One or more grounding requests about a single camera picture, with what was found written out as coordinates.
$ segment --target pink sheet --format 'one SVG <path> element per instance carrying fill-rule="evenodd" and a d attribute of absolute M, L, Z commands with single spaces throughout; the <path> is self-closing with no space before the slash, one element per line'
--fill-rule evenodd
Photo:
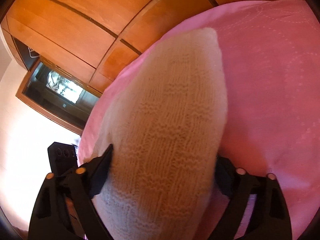
<path fill-rule="evenodd" d="M 277 175 L 297 239 L 320 206 L 319 22 L 304 1 L 243 1 L 187 19 L 161 40 L 203 27 L 218 33 L 228 89 L 221 147 L 235 166 L 254 175 Z M 82 134 L 80 163 L 92 153 L 109 104 L 135 77 L 153 46 L 97 102 Z M 227 203 L 215 189 L 195 239 L 208 237 Z M 249 218 L 244 217 L 238 236 Z"/>

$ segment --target cable knit pattern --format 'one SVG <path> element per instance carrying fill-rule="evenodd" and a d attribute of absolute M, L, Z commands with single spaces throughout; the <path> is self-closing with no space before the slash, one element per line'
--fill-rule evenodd
<path fill-rule="evenodd" d="M 108 108 L 93 157 L 110 175 L 93 200 L 115 240 L 190 240 L 207 207 L 227 115 L 216 32 L 156 45 Z"/>

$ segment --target round joint pin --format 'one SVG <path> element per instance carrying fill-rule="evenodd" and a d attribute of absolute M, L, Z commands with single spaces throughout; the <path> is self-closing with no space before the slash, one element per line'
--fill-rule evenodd
<path fill-rule="evenodd" d="M 244 174 L 247 173 L 247 172 L 245 171 L 245 169 L 243 169 L 243 168 L 238 168 L 238 169 L 236 169 L 236 172 L 237 172 L 238 174 L 240 174 L 240 175 L 244 175 Z"/>
<path fill-rule="evenodd" d="M 276 180 L 277 177 L 273 173 L 269 173 L 268 174 L 268 178 L 271 179 L 271 180 Z"/>
<path fill-rule="evenodd" d="M 85 168 L 76 169 L 76 174 L 83 174 L 83 173 L 85 173 Z"/>
<path fill-rule="evenodd" d="M 50 172 L 45 176 L 46 179 L 52 179 L 54 177 L 54 173 Z"/>

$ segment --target white wire object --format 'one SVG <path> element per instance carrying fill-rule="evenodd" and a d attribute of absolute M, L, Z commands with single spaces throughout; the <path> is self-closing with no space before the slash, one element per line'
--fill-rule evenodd
<path fill-rule="evenodd" d="M 29 55 L 30 55 L 31 58 L 40 57 L 40 55 L 38 55 L 38 56 L 31 56 L 31 52 L 36 52 L 36 51 L 34 51 L 33 49 L 30 49 L 29 47 L 28 47 L 28 49 L 29 49 Z"/>

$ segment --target beige knitted sweater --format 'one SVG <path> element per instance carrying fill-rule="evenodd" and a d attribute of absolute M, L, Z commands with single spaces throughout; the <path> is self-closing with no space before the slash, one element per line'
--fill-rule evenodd
<path fill-rule="evenodd" d="M 114 240 L 191 240 L 207 206 L 227 93 L 211 28 L 162 41 L 108 108 L 93 157 L 110 143 L 95 207 Z"/>

